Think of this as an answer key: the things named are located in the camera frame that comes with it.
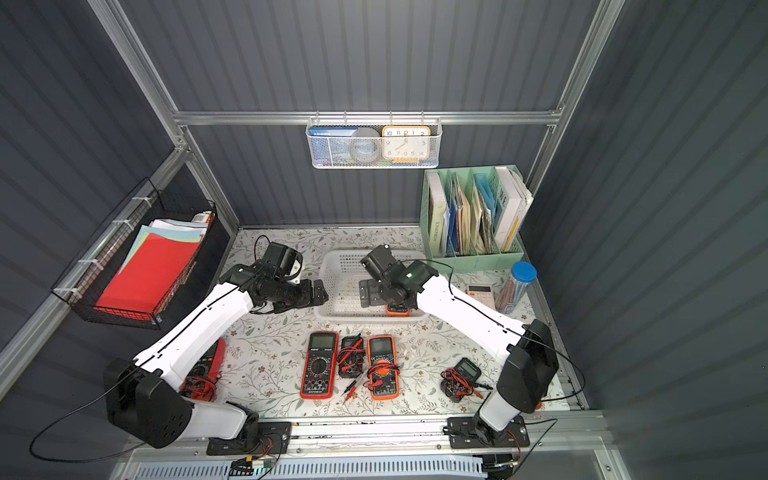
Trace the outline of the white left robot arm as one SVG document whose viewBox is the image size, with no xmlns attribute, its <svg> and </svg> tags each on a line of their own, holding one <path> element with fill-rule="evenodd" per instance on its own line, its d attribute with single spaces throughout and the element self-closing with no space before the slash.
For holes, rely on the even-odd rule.
<svg viewBox="0 0 768 480">
<path fill-rule="evenodd" d="M 210 455 L 255 452 L 263 437 L 256 412 L 194 400 L 183 396 L 181 387 L 202 355 L 254 308 L 269 303 L 283 313 L 328 299 L 319 279 L 279 278 L 256 266 L 230 268 L 169 333 L 132 360 L 115 359 L 107 366 L 108 421 L 156 449 L 177 440 L 206 439 Z"/>
</svg>

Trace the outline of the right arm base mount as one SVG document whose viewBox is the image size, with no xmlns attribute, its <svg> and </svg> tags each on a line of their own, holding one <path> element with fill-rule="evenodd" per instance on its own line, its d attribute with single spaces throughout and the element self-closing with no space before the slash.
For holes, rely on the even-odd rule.
<svg viewBox="0 0 768 480">
<path fill-rule="evenodd" d="M 450 417 L 442 433 L 453 449 L 528 447 L 530 438 L 522 416 L 514 417 L 501 431 L 482 423 L 478 416 Z"/>
</svg>

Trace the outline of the large red multimeter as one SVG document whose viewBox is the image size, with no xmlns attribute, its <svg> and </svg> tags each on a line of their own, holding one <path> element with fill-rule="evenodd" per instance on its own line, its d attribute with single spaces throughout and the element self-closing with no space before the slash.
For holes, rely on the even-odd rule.
<svg viewBox="0 0 768 480">
<path fill-rule="evenodd" d="M 332 397 L 336 375 L 338 334 L 314 332 L 309 337 L 299 395 L 305 400 Z"/>
</svg>

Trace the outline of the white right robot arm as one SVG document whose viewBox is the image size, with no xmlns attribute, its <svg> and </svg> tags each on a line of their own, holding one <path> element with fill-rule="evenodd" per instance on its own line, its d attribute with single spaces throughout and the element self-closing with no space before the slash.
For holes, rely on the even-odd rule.
<svg viewBox="0 0 768 480">
<path fill-rule="evenodd" d="M 454 288 L 423 261 L 379 264 L 371 256 L 363 268 L 387 303 L 414 303 L 461 332 L 501 365 L 491 393 L 475 414 L 475 430 L 486 437 L 504 431 L 515 417 L 533 413 L 544 400 L 559 360 L 549 327 L 505 316 Z"/>
</svg>

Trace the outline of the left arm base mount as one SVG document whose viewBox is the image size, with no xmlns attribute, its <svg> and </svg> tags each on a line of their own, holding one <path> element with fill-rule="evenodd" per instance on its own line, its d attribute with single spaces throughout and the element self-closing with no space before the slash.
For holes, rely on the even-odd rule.
<svg viewBox="0 0 768 480">
<path fill-rule="evenodd" d="M 208 456 L 283 454 L 287 451 L 291 430 L 291 422 L 248 421 L 234 439 L 211 438 L 206 454 Z"/>
</svg>

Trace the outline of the small dark green-screen multimeter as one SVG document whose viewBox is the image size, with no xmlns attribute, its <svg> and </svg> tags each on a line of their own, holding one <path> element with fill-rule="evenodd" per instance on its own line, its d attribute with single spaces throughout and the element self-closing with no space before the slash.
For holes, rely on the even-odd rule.
<svg viewBox="0 0 768 480">
<path fill-rule="evenodd" d="M 480 368 L 463 357 L 454 367 L 441 373 L 440 390 L 454 403 L 459 403 L 465 397 L 476 396 L 482 399 L 483 395 L 475 389 L 480 376 Z"/>
</svg>

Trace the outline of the orange multimeter with leads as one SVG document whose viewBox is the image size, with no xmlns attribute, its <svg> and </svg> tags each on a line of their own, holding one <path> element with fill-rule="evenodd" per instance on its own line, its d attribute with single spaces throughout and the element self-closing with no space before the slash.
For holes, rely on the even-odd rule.
<svg viewBox="0 0 768 480">
<path fill-rule="evenodd" d="M 392 336 L 381 335 L 368 339 L 366 388 L 376 401 L 393 400 L 399 396 L 400 367 L 396 361 L 396 347 Z"/>
</svg>

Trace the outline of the small black multimeter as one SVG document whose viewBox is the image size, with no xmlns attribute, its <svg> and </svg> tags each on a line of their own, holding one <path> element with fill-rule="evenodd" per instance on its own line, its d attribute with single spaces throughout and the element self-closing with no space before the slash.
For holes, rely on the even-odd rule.
<svg viewBox="0 0 768 480">
<path fill-rule="evenodd" d="M 364 339 L 360 334 L 344 337 L 337 358 L 339 376 L 353 379 L 361 375 L 365 356 Z"/>
</svg>

